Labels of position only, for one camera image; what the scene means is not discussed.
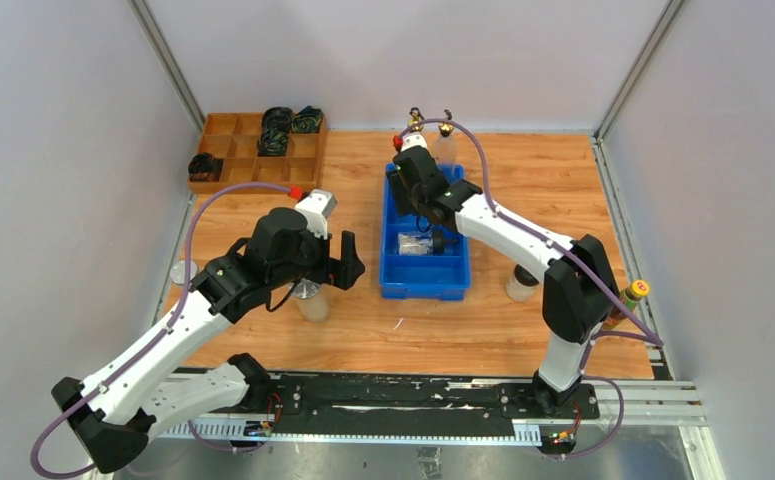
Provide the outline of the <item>tall oil bottle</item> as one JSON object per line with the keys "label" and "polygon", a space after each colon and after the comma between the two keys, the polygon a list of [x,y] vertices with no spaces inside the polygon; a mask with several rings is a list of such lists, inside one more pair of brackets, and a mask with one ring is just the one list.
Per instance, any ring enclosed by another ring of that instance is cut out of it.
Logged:
{"label": "tall oil bottle", "polygon": [[438,124],[438,137],[431,145],[431,154],[435,161],[440,165],[447,165],[451,170],[457,160],[457,144],[452,137],[454,126],[451,123]]}
{"label": "tall oil bottle", "polygon": [[421,110],[418,107],[412,107],[409,110],[409,119],[407,122],[407,133],[419,133],[424,128],[425,117],[422,115]]}

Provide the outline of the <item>blue plastic divided bin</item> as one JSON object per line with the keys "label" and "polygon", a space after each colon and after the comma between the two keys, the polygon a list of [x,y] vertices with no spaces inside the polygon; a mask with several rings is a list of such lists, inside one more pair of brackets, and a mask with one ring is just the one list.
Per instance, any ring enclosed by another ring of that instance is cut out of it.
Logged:
{"label": "blue plastic divided bin", "polygon": [[430,237],[425,220],[413,214],[400,215],[390,185],[383,188],[378,283],[386,299],[434,299],[462,301],[471,285],[468,239],[436,226],[445,237],[441,253],[404,254],[401,235]]}

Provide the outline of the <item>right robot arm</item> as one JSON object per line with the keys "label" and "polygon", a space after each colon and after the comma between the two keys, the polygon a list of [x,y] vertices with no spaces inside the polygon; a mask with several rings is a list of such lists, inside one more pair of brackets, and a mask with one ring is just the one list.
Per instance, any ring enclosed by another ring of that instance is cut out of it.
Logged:
{"label": "right robot arm", "polygon": [[603,243],[586,234],[557,234],[516,215],[465,179],[450,180],[423,146],[406,147],[392,159],[386,178],[403,215],[476,240],[515,264],[520,282],[541,289],[541,314],[550,338],[532,379],[534,403],[559,417],[574,403],[582,360],[593,334],[609,316],[619,289]]}

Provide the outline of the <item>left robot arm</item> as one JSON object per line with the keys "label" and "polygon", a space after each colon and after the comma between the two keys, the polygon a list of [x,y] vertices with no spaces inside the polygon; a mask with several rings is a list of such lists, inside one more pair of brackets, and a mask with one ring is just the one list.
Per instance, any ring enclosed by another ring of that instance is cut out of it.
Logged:
{"label": "left robot arm", "polygon": [[117,359],[84,380],[61,379],[52,396],[101,473],[134,461],[171,427],[211,411],[239,407],[265,411],[268,372],[253,356],[237,354],[184,384],[163,382],[182,362],[254,309],[276,310],[273,292],[309,280],[350,289],[364,273],[355,235],[341,235],[341,255],[330,255],[324,216],[276,207],[251,236],[207,262],[187,295]]}

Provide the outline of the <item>silver lid spice jar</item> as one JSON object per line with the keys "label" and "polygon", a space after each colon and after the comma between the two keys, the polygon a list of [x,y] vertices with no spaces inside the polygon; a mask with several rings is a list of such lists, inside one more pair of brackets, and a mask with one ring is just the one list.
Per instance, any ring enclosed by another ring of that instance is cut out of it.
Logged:
{"label": "silver lid spice jar", "polygon": [[291,289],[291,292],[305,320],[321,323],[328,319],[329,299],[321,284],[303,279]]}

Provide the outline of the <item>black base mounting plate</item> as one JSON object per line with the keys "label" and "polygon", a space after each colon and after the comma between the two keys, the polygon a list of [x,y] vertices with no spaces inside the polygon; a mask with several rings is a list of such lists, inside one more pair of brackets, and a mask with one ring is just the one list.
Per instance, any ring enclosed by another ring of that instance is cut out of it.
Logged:
{"label": "black base mounting plate", "polygon": [[271,375],[258,407],[217,411],[277,420],[279,434],[374,440],[505,440],[519,421],[568,428],[600,416],[589,384],[556,404],[529,377],[290,371]]}

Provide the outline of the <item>black cap shaker jar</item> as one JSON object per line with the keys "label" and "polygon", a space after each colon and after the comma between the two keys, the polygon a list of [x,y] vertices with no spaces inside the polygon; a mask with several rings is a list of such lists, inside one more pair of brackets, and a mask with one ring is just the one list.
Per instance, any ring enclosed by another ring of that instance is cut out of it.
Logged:
{"label": "black cap shaker jar", "polygon": [[534,296],[539,287],[540,281],[528,270],[517,264],[511,271],[505,290],[514,302],[525,303]]}

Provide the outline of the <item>far left silver jar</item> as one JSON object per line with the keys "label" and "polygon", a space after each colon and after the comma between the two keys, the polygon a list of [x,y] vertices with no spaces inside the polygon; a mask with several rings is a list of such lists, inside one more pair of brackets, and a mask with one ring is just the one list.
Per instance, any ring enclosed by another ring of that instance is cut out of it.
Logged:
{"label": "far left silver jar", "polygon": [[189,283],[199,272],[199,268],[192,260],[184,259],[176,261],[169,270],[169,278],[172,283],[183,286]]}

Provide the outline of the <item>wooden compartment tray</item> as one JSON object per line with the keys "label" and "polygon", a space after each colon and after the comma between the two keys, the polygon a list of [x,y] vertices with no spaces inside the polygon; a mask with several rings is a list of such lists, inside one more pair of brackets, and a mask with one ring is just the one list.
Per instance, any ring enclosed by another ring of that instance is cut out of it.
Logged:
{"label": "wooden compartment tray", "polygon": [[283,137],[264,133],[261,113],[210,113],[196,154],[223,158],[217,182],[190,182],[196,194],[211,194],[234,184],[263,182],[313,190],[322,184],[328,122],[294,127]]}

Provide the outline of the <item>black roll left compartment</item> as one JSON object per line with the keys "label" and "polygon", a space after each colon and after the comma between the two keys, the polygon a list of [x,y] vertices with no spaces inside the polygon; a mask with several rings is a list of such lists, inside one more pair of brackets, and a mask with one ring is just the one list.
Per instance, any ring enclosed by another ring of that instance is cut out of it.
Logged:
{"label": "black roll left compartment", "polygon": [[217,182],[221,176],[224,159],[208,152],[196,154],[188,164],[190,182]]}

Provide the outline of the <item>right yellow cap sauce bottle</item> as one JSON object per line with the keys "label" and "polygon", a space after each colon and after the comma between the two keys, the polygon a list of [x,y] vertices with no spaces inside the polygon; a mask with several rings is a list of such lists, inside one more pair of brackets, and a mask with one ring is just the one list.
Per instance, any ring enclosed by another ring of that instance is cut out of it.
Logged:
{"label": "right yellow cap sauce bottle", "polygon": [[[625,289],[620,291],[620,302],[631,312],[634,313],[638,304],[650,293],[649,284],[643,279],[632,281]],[[626,319],[624,312],[614,306],[608,317],[604,321],[603,330],[614,330],[620,323]]]}

